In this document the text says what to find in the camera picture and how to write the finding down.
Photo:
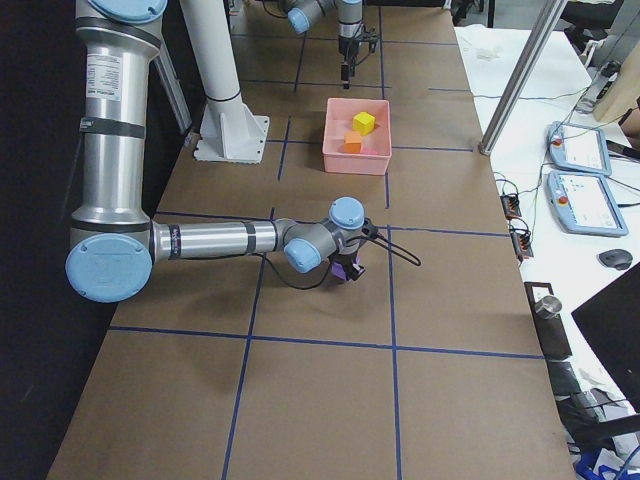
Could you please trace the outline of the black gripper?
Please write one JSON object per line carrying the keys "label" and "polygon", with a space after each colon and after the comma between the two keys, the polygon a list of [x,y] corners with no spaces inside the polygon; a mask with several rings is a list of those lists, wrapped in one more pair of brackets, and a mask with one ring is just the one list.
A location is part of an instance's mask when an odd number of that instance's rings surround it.
{"label": "black gripper", "polygon": [[350,281],[357,281],[366,271],[366,268],[360,264],[358,247],[350,251],[337,252],[332,262],[334,265],[347,268],[347,278]]}
{"label": "black gripper", "polygon": [[360,42],[356,37],[338,37],[339,53],[343,57],[340,67],[342,88],[348,90],[351,85],[351,65],[357,63]]}

